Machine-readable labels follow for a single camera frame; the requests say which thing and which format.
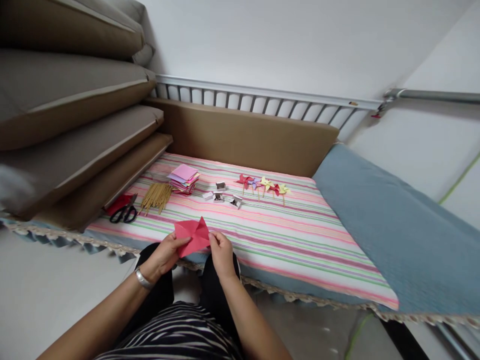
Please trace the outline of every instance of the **black pants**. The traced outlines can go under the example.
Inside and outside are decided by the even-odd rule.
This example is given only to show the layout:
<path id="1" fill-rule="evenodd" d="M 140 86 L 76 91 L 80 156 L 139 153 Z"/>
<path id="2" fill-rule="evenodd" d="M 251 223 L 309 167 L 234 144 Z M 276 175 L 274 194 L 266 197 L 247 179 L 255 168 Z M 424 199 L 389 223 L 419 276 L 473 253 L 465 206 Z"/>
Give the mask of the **black pants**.
<path id="1" fill-rule="evenodd" d="M 150 244 L 140 253 L 140 258 L 136 263 L 136 267 L 143 264 L 150 255 L 153 254 L 159 242 Z M 235 272 L 240 279 L 240 269 L 237 263 L 237 257 L 233 254 L 233 265 Z M 201 294 L 199 305 L 204 307 L 210 314 L 213 315 L 218 324 L 231 336 L 237 347 L 242 351 L 239 334 L 235 327 L 234 319 L 230 313 L 229 304 L 225 298 L 224 291 L 220 285 L 220 280 L 215 271 L 212 254 L 205 262 L 203 275 L 200 278 Z M 174 302 L 174 287 L 172 281 L 172 270 L 164 274 L 160 280 L 155 284 L 153 289 L 147 295 L 141 306 L 130 319 L 130 322 L 121 332 L 120 336 L 115 342 L 115 346 L 124 340 L 128 335 L 133 333 L 141 326 L 148 323 L 160 311 L 167 308 Z"/>

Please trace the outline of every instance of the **pinwheel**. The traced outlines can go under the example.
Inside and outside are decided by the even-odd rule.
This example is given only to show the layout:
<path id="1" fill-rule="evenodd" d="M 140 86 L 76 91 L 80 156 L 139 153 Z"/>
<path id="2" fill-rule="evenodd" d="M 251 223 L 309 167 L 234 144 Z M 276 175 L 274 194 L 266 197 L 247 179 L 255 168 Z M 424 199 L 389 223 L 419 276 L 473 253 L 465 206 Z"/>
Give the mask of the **pinwheel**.
<path id="1" fill-rule="evenodd" d="M 251 193 L 252 194 L 255 194 L 254 190 L 256 190 L 257 187 L 259 186 L 260 180 L 261 179 L 259 177 L 251 177 L 250 180 L 248 180 L 248 184 L 251 185 Z"/>
<path id="2" fill-rule="evenodd" d="M 274 186 L 270 186 L 270 190 L 272 190 L 271 197 L 275 199 L 275 194 L 280 196 L 280 186 L 275 184 Z"/>
<path id="3" fill-rule="evenodd" d="M 249 188 L 249 181 L 252 181 L 253 178 L 250 176 L 243 176 L 243 174 L 240 175 L 240 180 L 235 181 L 236 183 L 243 184 L 243 190 L 241 192 L 242 196 L 244 195 L 245 189 Z"/>
<path id="4" fill-rule="evenodd" d="M 291 193 L 291 191 L 285 184 L 282 184 L 279 186 L 279 192 L 283 197 L 283 206 L 285 206 L 285 194 Z"/>
<path id="5" fill-rule="evenodd" d="M 260 185 L 263 185 L 263 196 L 262 196 L 263 198 L 265 197 L 265 191 L 268 191 L 268 189 L 270 189 L 270 187 L 273 186 L 274 183 L 271 182 L 270 180 L 267 180 L 265 176 L 262 176 L 260 180 Z"/>
<path id="6" fill-rule="evenodd" d="M 254 177 L 252 180 L 248 181 L 248 183 L 251 185 L 251 193 L 254 194 L 254 190 L 257 190 L 256 192 L 258 193 L 258 201 L 260 201 L 259 187 L 263 186 L 261 181 L 262 179 L 259 177 Z"/>

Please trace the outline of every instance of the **blue blanket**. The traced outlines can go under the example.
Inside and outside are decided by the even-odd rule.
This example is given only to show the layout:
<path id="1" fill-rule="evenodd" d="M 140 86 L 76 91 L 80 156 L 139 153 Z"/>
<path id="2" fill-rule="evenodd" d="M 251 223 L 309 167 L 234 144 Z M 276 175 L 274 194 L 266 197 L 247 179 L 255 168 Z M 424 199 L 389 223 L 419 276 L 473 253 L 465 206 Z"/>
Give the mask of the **blue blanket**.
<path id="1" fill-rule="evenodd" d="M 342 144 L 313 179 L 397 294 L 400 313 L 480 315 L 480 231 Z"/>

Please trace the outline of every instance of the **white wall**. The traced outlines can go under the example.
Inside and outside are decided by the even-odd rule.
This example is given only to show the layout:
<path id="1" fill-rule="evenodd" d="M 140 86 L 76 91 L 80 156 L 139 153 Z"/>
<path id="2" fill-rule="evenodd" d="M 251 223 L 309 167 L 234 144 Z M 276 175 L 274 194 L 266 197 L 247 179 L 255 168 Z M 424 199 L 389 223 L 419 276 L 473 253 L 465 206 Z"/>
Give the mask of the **white wall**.
<path id="1" fill-rule="evenodd" d="M 480 93 L 480 2 L 402 87 Z M 480 106 L 402 101 L 350 147 L 439 200 L 480 151 Z M 480 229 L 480 164 L 444 206 Z"/>
<path id="2" fill-rule="evenodd" d="M 473 0 L 140 0 L 156 73 L 379 98 Z"/>

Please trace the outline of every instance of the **red pinwheel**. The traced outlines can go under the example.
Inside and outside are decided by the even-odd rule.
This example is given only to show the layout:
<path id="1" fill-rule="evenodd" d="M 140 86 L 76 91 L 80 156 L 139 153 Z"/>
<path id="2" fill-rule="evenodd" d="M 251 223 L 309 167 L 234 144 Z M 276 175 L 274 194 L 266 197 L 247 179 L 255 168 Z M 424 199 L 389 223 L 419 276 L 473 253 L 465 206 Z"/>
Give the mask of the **red pinwheel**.
<path id="1" fill-rule="evenodd" d="M 280 196 L 280 186 L 278 184 L 275 184 L 274 186 L 270 186 L 270 190 L 273 190 L 271 194 L 273 198 L 275 198 L 274 194 L 276 194 L 277 196 Z"/>
<path id="2" fill-rule="evenodd" d="M 245 189 L 249 188 L 249 182 L 253 180 L 250 176 L 240 175 L 240 180 L 235 181 L 236 183 L 243 184 L 243 191 L 241 192 L 242 196 L 244 195 Z"/>

